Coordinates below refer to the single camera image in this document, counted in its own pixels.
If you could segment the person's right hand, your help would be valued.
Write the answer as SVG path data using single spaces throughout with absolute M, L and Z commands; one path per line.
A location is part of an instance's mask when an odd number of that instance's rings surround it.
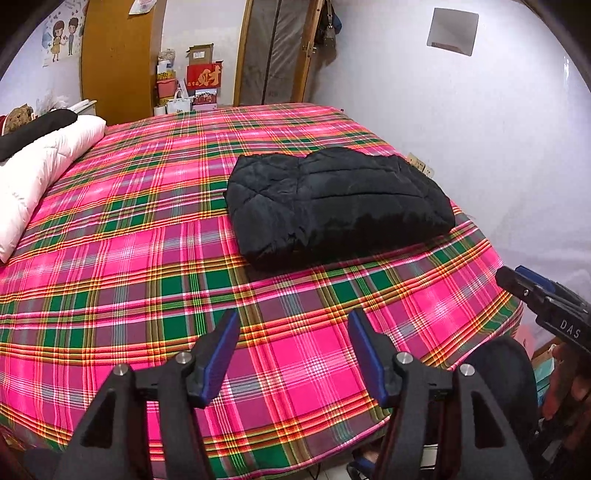
M 577 402 L 590 402 L 590 379 L 579 373 L 582 356 L 572 346 L 561 343 L 552 349 L 552 358 L 555 368 L 550 376 L 549 388 L 542 405 L 542 416 L 545 420 L 554 417 L 567 397 Z

